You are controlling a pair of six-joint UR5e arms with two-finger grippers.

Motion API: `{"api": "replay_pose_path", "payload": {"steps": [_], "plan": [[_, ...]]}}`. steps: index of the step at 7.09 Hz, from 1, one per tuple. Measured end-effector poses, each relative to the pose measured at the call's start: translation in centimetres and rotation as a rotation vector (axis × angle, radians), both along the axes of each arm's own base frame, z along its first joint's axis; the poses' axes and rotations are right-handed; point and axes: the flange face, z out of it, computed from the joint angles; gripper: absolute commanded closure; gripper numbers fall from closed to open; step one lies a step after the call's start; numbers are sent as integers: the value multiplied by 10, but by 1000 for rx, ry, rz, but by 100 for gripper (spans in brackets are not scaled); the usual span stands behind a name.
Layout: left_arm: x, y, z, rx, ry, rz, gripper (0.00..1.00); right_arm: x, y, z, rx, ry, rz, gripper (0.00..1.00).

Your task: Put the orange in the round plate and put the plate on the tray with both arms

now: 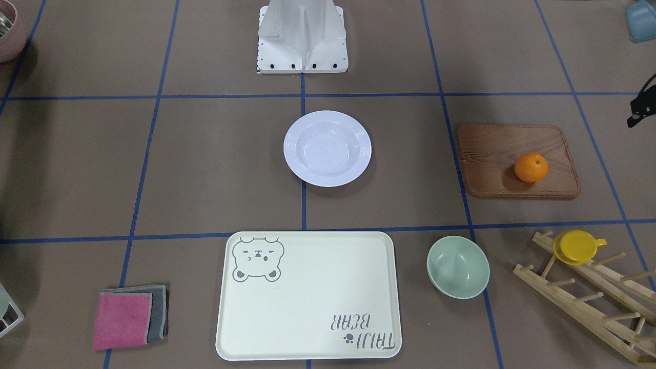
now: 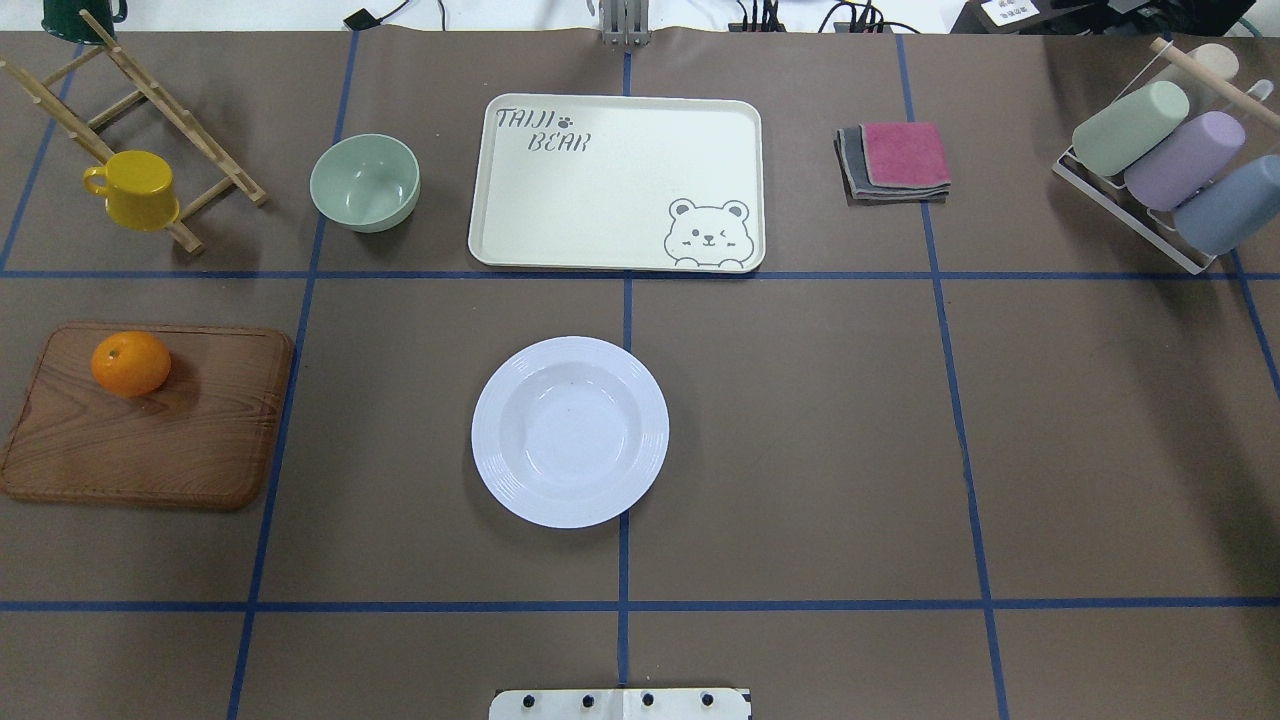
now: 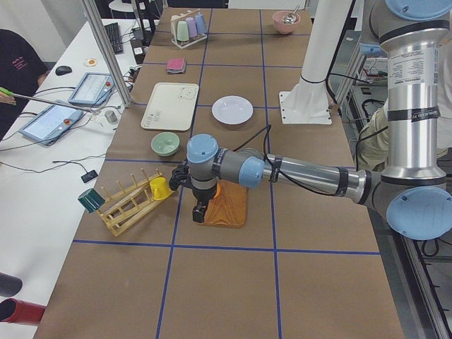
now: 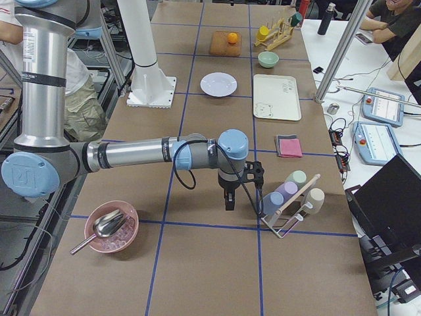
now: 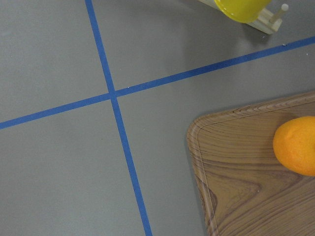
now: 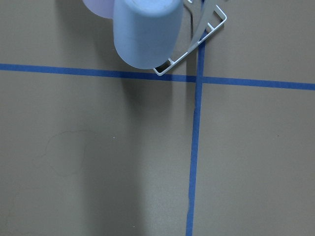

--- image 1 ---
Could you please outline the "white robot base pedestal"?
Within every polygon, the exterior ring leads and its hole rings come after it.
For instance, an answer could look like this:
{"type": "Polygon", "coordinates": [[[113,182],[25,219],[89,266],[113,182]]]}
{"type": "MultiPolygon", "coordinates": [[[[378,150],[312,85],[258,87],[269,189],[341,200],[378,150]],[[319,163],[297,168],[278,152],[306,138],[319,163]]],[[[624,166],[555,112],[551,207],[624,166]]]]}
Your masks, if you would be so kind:
{"type": "Polygon", "coordinates": [[[344,11],[333,1],[271,1],[258,21],[257,72],[347,72],[344,11]]]}

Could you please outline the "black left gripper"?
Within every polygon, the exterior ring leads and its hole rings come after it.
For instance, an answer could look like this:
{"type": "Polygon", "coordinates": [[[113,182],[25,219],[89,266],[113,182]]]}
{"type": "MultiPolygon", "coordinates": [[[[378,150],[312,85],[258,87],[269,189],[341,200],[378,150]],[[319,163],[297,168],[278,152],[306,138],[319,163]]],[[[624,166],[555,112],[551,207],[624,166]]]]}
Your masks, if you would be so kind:
{"type": "Polygon", "coordinates": [[[635,127],[642,119],[655,115],[655,75],[642,86],[637,96],[631,100],[631,116],[627,118],[628,128],[635,127]]]}

